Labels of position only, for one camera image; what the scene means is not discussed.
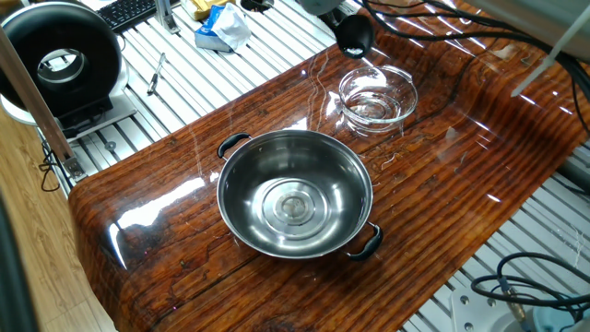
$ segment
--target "wooden board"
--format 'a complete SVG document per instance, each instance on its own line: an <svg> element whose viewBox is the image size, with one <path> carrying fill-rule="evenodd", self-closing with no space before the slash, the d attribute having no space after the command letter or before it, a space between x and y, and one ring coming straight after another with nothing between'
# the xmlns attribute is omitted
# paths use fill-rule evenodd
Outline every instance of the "wooden board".
<svg viewBox="0 0 590 332"><path fill-rule="evenodd" d="M78 255L115 326L401 327L584 138L562 69L511 99L543 54L484 42L488 51L379 30L378 50L364 60L332 47L78 184L69 201ZM418 108L402 131L360 135L336 109L338 84L354 68L385 64L412 74ZM585 101L583 112L590 119ZM351 262L340 252L278 260L229 232L217 206L218 145L238 132L288 127L335 137L369 170L369 221L385 232L370 260ZM359 250L370 236L362 231L346 249Z"/></svg>

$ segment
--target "bowl rim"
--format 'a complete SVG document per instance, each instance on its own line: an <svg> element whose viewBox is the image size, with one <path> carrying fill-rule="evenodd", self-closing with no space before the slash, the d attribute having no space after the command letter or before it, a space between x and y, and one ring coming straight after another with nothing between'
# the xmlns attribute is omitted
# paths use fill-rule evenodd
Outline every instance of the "bowl rim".
<svg viewBox="0 0 590 332"><path fill-rule="evenodd" d="M350 78L353 75L360 72L361 70L374 70L374 69L380 69L382 71L384 70L384 71L389 71L394 74L397 74L400 77L402 77L407 83L409 83L409 85L412 87L412 91L414 91L414 96L416 98L415 98L414 102L410 105L409 111L406 114L397 116L396 118L393 118L393 119L373 119L368 116L356 114L353 111L351 111L349 109L349 107L347 107L346 103L344 102L344 96L342 95L343 86L346 83L348 83L348 81L350 80ZM354 120L356 122L360 122L361 124L366 124L366 125L392 125L392 124L398 123L398 122L406 119L414 111L416 111L416 106L418 105L418 97L419 97L418 90L416 89L416 86L414 85L412 76L407 71L400 69L396 66L392 66L392 65L364 66L362 68L357 68L357 69L353 69L353 70L349 71L346 75L344 75L344 77L342 77L342 80L340 80L340 84L338 85L338 96L340 97L340 101L342 103L343 113L347 117L351 118L352 120Z"/></svg>
<svg viewBox="0 0 590 332"><path fill-rule="evenodd" d="M352 161L354 161L353 163L355 164L357 170L360 172L361 177L363 178L363 181L366 184L369 185L368 188L365 188L365 196L366 196L366 200L363 202L362 207L361 207L361 213L360 213L360 217L359 217L359 221L357 222L357 226L354 229L354 231L352 231L348 237L346 239L343 239L342 241L340 241L337 245L334 245L331 248L322 250L322 251L318 251L315 254L311 254L311 255L281 255L281 254L277 254L271 251L267 251L264 250L260 247L258 247L257 245L255 245L254 243L250 242L247 238L245 238L242 234L240 234L236 228L233 226L233 224L230 221L230 218L227 214L227 212L225 211L225 208L222 208L224 206L222 206L221 204L221 183L224 182L224 179L227 178L227 173L230 172L230 170L232 169L231 166L233 166L232 164L235 164L236 160L238 158L241 157L241 155L243 155L248 148L248 146L255 144L256 141L260 141L259 138L261 139L268 139L270 136L289 136L289 135L297 135L297 136L318 136L321 139L326 139L328 141L333 141L336 145L338 145L342 151L346 152L347 155L349 157L352 158ZM225 222L225 224L228 226L228 228L230 229L230 231L233 233L233 235L235 235L236 237L238 237L238 239L240 239L242 242L246 243L248 246L250 246L251 248L253 248L254 250L258 251L259 253L263 253L265 255L270 255L276 258L285 258L285 259L310 259L310 258L317 258L317 257L321 257L323 255L327 255L330 254L336 250L338 250L339 248L341 248L342 246L344 246L345 244L347 244L348 242L350 242L355 236L357 236L357 234L360 232L360 230L362 229L362 227L367 223L367 220L369 219L369 215L371 214L371 209L372 209L372 200L373 200L373 192L372 192L372 181L371 181L371 176L369 175L369 171L367 171L367 168L365 167L365 165L362 163L362 161L360 160L359 156L349 147L347 147L344 143L340 142L339 140L320 133L320 132L316 132L313 130L300 130L300 129L282 129L282 130L276 130L276 131L272 131L272 132L268 132L268 133L264 133L261 136L257 136L257 137L251 137L251 139L244 143L243 145L241 145L225 162L225 164L223 165L223 169L221 170L221 173L219 174L219 178L218 178L218 187L217 187L217 201L218 201L218 210L219 213L221 214L221 218L223 219L223 221Z"/></svg>

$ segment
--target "metal rod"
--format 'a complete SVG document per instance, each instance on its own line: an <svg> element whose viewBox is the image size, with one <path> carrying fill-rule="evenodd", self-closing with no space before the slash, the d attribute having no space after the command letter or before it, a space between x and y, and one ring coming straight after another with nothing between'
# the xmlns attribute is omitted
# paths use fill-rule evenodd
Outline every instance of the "metal rod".
<svg viewBox="0 0 590 332"><path fill-rule="evenodd" d="M57 158L61 162L74 158L74 151L67 144L64 133L55 122L45 100L1 27L0 68L4 71L12 87L35 119L37 126L43 132L47 143L49 143Z"/></svg>

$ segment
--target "pot handle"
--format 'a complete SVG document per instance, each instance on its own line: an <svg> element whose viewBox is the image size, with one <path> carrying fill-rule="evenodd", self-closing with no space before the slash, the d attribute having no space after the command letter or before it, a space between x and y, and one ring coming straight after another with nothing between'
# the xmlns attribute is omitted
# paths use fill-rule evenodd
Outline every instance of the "pot handle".
<svg viewBox="0 0 590 332"><path fill-rule="evenodd" d="M218 157L225 159L223 157L223 154L225 153L225 151L227 151L229 148L233 147L234 145L238 144L239 141L241 141L245 138L250 138L250 135L246 134L246 133L238 133L238 134L234 134L234 135L226 138L226 140L224 140L223 143L221 143L219 145Z"/></svg>
<svg viewBox="0 0 590 332"><path fill-rule="evenodd" d="M352 261L359 262L371 257L371 255L373 255L377 251L377 248L379 248L381 241L384 240L384 232L381 230L381 228L375 224L370 223L369 221L367 221L367 223L372 226L373 236L369 241L367 241L365 247L362 249L360 253L346 253Z"/></svg>

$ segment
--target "pen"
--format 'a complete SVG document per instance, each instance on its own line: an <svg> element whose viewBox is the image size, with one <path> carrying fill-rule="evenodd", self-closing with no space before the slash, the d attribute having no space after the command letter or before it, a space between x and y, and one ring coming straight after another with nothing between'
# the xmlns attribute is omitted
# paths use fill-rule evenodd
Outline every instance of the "pen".
<svg viewBox="0 0 590 332"><path fill-rule="evenodd" d="M162 53L162 55L159 57L158 67L156 67L156 73L154 73L154 76L151 77L151 81L149 81L149 88L147 89L148 96L151 96L156 91L156 86L158 85L159 71L162 69L164 61L166 61L166 54Z"/></svg>

